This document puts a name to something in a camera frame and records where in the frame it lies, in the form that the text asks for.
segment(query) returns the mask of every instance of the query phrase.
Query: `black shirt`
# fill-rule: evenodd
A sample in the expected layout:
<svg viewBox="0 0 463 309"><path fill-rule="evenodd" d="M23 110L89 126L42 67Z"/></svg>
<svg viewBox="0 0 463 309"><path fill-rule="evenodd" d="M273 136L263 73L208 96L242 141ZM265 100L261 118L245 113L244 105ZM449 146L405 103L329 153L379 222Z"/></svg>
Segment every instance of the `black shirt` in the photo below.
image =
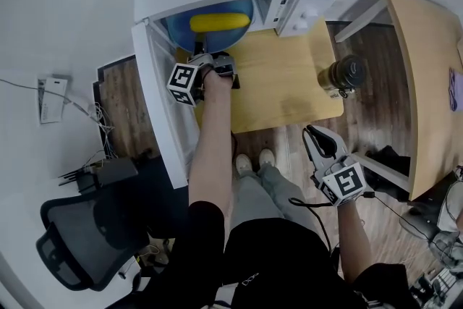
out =
<svg viewBox="0 0 463 309"><path fill-rule="evenodd" d="M246 221L231 231L225 251L224 215L217 206L193 203L188 224L140 306L202 308L214 304L220 286L239 282L232 308L366 308L366 300L419 307L403 265L375 264L349 285L320 237L291 221Z"/></svg>

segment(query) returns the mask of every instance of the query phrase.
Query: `purple object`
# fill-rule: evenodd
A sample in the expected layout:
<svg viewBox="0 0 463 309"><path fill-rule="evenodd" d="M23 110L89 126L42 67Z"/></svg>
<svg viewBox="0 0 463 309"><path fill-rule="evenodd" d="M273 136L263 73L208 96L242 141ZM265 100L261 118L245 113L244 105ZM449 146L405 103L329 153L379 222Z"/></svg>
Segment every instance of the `purple object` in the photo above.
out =
<svg viewBox="0 0 463 309"><path fill-rule="evenodd" d="M450 69L449 98L452 111L463 111L463 75L454 69Z"/></svg>

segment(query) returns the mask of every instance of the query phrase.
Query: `table leg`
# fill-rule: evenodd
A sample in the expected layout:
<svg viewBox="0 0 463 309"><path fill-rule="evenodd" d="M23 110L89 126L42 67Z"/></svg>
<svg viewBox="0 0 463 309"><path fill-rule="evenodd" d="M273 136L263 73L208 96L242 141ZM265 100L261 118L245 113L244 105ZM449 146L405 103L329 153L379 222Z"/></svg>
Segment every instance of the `table leg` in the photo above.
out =
<svg viewBox="0 0 463 309"><path fill-rule="evenodd" d="M360 165L366 167L378 175L381 175L383 178L386 178L389 182L394 183L396 186L406 190L408 193L411 193L411 187L407 176L397 172L394 169L391 169L390 167L387 167L386 165L383 165L380 162L373 160L372 158L361 155L358 152L352 153L351 157L354 161L358 161Z"/></svg>
<svg viewBox="0 0 463 309"><path fill-rule="evenodd" d="M380 0L372 5L365 13L361 14L356 20L352 21L346 26L340 33L334 36L334 40L337 43L345 41L349 36L354 35L358 30L363 29L368 25L373 18L380 14L385 8L387 8L387 0Z"/></svg>

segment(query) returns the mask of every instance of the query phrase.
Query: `mesh chair back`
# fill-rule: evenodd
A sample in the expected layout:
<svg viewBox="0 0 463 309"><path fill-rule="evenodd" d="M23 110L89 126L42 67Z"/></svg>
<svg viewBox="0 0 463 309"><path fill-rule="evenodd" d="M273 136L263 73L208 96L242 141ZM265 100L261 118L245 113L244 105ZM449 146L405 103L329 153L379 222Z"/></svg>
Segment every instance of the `mesh chair back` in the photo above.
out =
<svg viewBox="0 0 463 309"><path fill-rule="evenodd" d="M45 202L47 232L37 249L50 272L67 288L101 291L149 239L127 186Z"/></svg>

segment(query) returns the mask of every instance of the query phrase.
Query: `wooden table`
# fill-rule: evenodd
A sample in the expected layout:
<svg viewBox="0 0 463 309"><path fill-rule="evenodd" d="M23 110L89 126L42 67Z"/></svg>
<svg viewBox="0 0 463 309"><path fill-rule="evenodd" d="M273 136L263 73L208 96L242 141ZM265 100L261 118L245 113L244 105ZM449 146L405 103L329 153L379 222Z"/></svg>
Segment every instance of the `wooden table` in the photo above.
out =
<svg viewBox="0 0 463 309"><path fill-rule="evenodd" d="M235 133L341 116L342 98L333 99L317 81L335 62L328 28L320 18L307 35L279 38L274 30L248 33L227 52L237 63L241 88L231 92ZM203 105L196 108L200 124Z"/></svg>
<svg viewBox="0 0 463 309"><path fill-rule="evenodd" d="M455 14L427 0L380 0L336 35L336 41L348 38L385 8L407 73L412 119L409 176L359 154L357 160L410 192L413 200L463 159L463 112L453 112L449 105L449 69L463 73L456 49L462 26Z"/></svg>

